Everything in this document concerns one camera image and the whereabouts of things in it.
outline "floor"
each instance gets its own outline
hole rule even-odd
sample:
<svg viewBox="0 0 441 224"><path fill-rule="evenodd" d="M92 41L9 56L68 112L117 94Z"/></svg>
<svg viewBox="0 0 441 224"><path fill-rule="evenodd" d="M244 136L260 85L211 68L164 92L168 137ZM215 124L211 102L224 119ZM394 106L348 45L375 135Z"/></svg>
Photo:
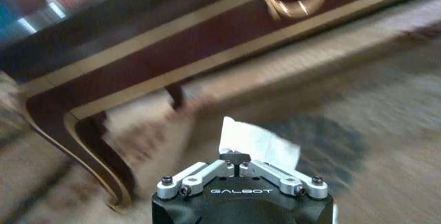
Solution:
<svg viewBox="0 0 441 224"><path fill-rule="evenodd" d="M302 146L298 170L328 182L339 223L441 223L439 47L441 0L413 0L191 81L179 113L163 91L112 109L135 206L112 212L73 166L20 222L149 223L157 179L216 158L231 116Z"/></svg>

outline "curved table leg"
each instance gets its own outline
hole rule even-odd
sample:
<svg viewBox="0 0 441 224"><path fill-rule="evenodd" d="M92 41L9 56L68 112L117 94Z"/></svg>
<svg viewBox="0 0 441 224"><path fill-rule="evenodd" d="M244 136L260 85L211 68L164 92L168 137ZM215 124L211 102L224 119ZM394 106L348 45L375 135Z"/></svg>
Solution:
<svg viewBox="0 0 441 224"><path fill-rule="evenodd" d="M180 83L173 83L165 86L165 90L172 98L171 107L173 110L177 110L179 108L183 107L183 103L184 103L184 92L181 90Z"/></svg>
<svg viewBox="0 0 441 224"><path fill-rule="evenodd" d="M34 96L25 101L24 115L33 130L95 176L112 198L109 206L117 210L131 205L135 178L125 162L100 137L91 118L77 120L50 96Z"/></svg>

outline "blurry background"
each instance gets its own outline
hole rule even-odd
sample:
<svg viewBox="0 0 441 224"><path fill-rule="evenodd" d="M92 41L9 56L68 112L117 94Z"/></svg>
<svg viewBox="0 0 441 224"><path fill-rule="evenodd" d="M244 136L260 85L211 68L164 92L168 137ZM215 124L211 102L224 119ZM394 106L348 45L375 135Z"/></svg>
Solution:
<svg viewBox="0 0 441 224"><path fill-rule="evenodd" d="M2 43L81 5L87 0L0 0ZM441 223L439 48L441 0L407 0L185 83L181 113L163 90L108 110L105 139L139 183L125 215L25 125L16 83L1 74L0 222L149 223L157 179L216 158L231 116L302 145L298 170L328 182L340 223ZM135 138L133 129L143 130ZM149 142L147 158L137 147Z"/></svg>

